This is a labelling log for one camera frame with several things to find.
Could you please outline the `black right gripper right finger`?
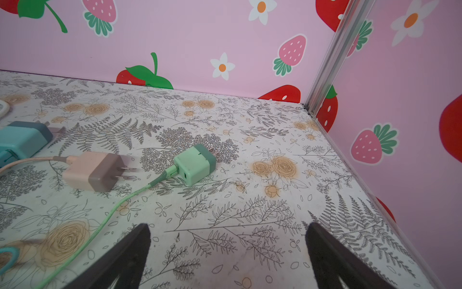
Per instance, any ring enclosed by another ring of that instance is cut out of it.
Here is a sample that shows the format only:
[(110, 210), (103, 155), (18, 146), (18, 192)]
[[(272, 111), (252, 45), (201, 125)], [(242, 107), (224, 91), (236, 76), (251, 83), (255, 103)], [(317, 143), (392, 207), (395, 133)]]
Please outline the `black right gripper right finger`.
[(392, 289), (320, 224), (312, 222), (306, 231), (305, 241), (320, 289)]

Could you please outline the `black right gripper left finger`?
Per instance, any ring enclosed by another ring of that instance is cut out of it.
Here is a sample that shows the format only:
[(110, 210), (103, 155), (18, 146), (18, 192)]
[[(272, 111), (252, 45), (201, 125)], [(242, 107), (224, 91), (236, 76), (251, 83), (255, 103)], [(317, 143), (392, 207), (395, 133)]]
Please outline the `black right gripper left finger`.
[(150, 229), (139, 224), (95, 264), (75, 278), (67, 289), (137, 289), (151, 244)]

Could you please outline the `light green charger plug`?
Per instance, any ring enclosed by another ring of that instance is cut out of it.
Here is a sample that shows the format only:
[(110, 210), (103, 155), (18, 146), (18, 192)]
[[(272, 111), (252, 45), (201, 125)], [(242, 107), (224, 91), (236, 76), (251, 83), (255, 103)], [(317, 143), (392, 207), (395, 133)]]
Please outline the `light green charger plug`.
[(216, 169), (217, 159), (202, 144), (194, 145), (174, 157), (179, 176), (187, 186), (193, 186)]

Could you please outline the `pink charger plug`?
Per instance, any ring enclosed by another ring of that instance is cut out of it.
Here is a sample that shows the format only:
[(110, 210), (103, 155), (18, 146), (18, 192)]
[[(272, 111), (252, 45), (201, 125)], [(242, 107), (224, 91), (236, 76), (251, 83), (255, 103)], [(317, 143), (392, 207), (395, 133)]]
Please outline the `pink charger plug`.
[(126, 179), (126, 172), (137, 169), (125, 164), (118, 154), (105, 152), (84, 152), (82, 155), (66, 158), (69, 167), (63, 173), (63, 179), (73, 189), (107, 193), (119, 179)]

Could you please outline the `teal charger plug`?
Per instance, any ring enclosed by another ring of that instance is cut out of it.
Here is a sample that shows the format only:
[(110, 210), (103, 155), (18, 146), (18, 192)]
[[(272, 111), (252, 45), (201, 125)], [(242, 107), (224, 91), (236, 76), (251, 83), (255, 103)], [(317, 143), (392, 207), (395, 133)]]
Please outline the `teal charger plug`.
[(14, 121), (1, 128), (1, 167), (31, 158), (50, 143), (53, 134), (46, 124)]

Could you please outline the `aluminium corner post right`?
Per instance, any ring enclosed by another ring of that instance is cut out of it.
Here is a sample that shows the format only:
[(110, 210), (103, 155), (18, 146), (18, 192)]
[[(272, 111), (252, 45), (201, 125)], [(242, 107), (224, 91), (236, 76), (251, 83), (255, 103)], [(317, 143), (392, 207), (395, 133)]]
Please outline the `aluminium corner post right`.
[(347, 5), (338, 30), (334, 34), (322, 66), (308, 94), (308, 99), (304, 103), (304, 108), (312, 117), (318, 114), (331, 85), (347, 58), (363, 21), (374, 3), (374, 1), (354, 0)]

